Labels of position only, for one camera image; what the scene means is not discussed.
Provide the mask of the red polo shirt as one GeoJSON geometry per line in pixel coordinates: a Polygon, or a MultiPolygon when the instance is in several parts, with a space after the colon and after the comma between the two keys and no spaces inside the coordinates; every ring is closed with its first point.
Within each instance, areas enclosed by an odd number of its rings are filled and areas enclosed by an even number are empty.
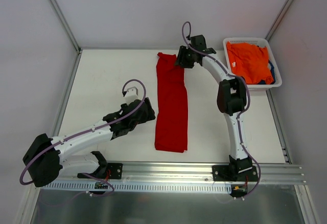
{"type": "Polygon", "coordinates": [[[188,95],[184,69],[175,65],[176,55],[159,52],[157,56],[155,149],[184,153],[188,149],[188,95]]]}

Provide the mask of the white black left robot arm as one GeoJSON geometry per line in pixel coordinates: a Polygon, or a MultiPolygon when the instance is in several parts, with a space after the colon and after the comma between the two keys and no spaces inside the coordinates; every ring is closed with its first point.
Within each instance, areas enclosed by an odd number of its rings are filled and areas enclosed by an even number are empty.
{"type": "Polygon", "coordinates": [[[30,175],[30,182],[35,187],[46,186],[59,176],[104,179],[110,167],[102,153],[78,153],[92,145],[125,136],[137,125],[154,119],[155,112],[149,98],[136,99],[129,104],[122,104],[119,111],[107,114],[99,122],[76,134],[52,138],[45,133],[40,134],[22,159],[25,164],[23,172],[30,175]]]}

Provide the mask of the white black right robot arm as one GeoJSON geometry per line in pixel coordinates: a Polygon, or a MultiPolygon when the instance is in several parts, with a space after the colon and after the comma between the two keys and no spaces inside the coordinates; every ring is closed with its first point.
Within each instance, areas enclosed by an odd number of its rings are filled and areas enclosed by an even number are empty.
{"type": "Polygon", "coordinates": [[[191,69],[195,63],[205,68],[218,84],[217,107],[227,123],[230,154],[225,173],[218,173],[230,181],[240,181],[252,169],[252,158],[245,142],[243,114],[248,110],[249,90],[244,80],[232,74],[218,59],[214,49],[206,46],[203,35],[183,37],[185,46],[179,48],[175,64],[191,69]]]}

